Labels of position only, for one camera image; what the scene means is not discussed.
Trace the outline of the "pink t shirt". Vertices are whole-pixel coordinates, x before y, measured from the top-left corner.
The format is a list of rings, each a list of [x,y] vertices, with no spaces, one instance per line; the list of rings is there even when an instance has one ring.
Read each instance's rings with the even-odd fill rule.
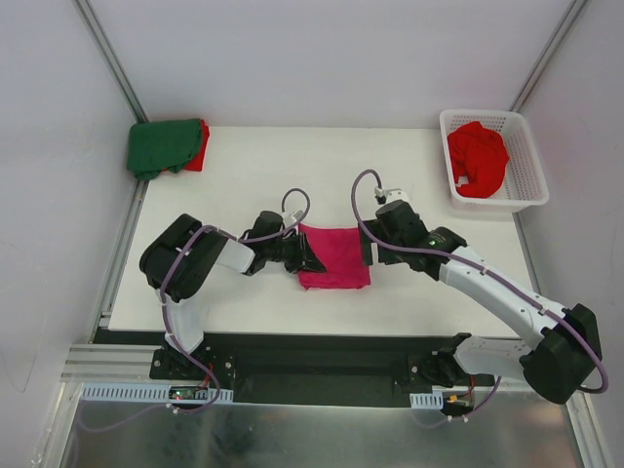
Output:
[[[298,281],[306,290],[359,290],[371,284],[357,227],[319,228],[302,224],[300,231],[306,234],[313,253],[326,268],[322,273],[298,273]]]

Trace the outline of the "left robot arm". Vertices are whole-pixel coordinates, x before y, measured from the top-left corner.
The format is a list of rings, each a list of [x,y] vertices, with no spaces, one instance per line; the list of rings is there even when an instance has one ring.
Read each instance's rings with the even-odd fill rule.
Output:
[[[207,307],[195,295],[216,266],[252,276],[268,262],[290,273],[325,273],[307,236],[297,227],[303,213],[262,211],[242,239],[189,214],[180,215],[143,252],[139,270],[156,292],[165,325],[165,339],[176,351],[173,368],[187,379],[200,376],[207,357],[197,349],[204,340]]]

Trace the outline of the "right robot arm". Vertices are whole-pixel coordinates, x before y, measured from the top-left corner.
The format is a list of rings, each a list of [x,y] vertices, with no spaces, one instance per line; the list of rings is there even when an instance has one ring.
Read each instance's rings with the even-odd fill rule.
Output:
[[[514,333],[513,338],[484,338],[461,332],[419,366],[422,377],[451,387],[472,374],[525,381],[538,395],[564,404],[596,371],[608,387],[597,319],[582,304],[565,307],[531,292],[493,268],[452,230],[429,230],[406,201],[381,206],[370,220],[358,221],[364,255],[378,247],[384,264],[404,263],[464,293]]]

